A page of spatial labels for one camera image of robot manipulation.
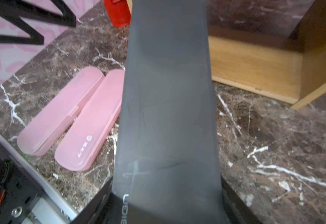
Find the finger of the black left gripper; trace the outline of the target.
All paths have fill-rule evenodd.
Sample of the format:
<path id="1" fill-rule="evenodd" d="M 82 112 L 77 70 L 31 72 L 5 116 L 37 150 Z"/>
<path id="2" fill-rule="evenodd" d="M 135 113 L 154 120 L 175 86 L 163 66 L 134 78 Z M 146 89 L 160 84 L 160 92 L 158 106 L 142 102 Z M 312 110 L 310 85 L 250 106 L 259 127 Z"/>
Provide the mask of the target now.
<path id="1" fill-rule="evenodd" d="M 52 3 L 61 11 L 61 15 L 48 11 L 26 1 L 0 1 L 0 17 L 12 23 L 29 35 L 29 37 L 0 35 L 0 43 L 43 45 L 44 36 L 25 23 L 22 18 L 65 27 L 76 27 L 76 16 L 64 1 Z"/>

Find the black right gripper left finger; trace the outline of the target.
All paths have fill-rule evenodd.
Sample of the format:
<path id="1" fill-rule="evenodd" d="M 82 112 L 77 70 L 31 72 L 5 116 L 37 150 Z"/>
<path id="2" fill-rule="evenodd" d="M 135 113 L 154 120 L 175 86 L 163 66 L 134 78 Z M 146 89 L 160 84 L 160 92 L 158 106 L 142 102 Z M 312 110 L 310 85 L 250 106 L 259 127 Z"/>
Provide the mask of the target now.
<path id="1" fill-rule="evenodd" d="M 88 203 L 88 205 L 78 214 L 71 224 L 106 224 L 110 210 L 110 197 L 112 190 L 111 177 Z"/>

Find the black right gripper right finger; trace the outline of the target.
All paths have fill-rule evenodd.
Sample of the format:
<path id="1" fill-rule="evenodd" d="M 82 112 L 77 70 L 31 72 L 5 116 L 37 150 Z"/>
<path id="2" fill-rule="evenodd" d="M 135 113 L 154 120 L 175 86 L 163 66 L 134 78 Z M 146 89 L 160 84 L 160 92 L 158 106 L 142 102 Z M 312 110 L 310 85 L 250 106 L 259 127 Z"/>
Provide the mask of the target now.
<path id="1" fill-rule="evenodd" d="M 223 207 L 229 224 L 262 224 L 258 217 L 245 205 L 223 177 Z"/>

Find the pink pencil case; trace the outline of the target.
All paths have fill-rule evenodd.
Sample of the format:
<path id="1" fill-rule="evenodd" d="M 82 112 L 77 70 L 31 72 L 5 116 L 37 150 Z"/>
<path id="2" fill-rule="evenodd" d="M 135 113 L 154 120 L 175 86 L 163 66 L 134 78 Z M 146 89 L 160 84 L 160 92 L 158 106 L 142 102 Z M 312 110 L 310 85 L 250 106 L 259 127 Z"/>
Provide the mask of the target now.
<path id="1" fill-rule="evenodd" d="M 105 76 L 85 67 L 20 132 L 17 145 L 27 155 L 42 156 L 73 123 Z"/>
<path id="2" fill-rule="evenodd" d="M 59 165 L 71 171 L 91 167 L 120 114 L 124 79 L 124 70 L 107 73 L 57 147 Z"/>

